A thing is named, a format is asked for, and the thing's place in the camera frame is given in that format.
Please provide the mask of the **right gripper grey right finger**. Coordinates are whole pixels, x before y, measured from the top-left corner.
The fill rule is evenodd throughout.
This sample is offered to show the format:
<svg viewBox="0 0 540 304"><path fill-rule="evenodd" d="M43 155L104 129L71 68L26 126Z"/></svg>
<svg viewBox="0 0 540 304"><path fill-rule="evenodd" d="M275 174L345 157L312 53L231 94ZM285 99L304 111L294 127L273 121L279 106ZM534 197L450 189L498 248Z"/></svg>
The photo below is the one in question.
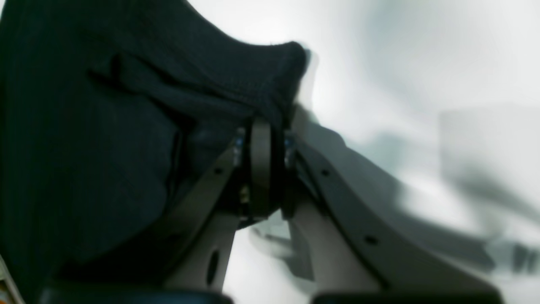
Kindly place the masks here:
<svg viewBox="0 0 540 304"><path fill-rule="evenodd" d="M371 210L321 154L281 135L281 211L305 238L313 304L501 304L492 285L414 244Z"/></svg>

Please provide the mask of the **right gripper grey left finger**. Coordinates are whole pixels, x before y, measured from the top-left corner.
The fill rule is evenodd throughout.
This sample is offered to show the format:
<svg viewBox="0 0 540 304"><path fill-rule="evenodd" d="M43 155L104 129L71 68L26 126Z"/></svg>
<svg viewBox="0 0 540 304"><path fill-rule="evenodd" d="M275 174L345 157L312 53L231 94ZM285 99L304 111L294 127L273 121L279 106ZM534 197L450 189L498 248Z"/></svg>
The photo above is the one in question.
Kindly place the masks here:
<svg viewBox="0 0 540 304"><path fill-rule="evenodd" d="M40 304L230 304L221 293L237 228L271 211L273 136L254 119L174 209L100 257L69 265Z"/></svg>

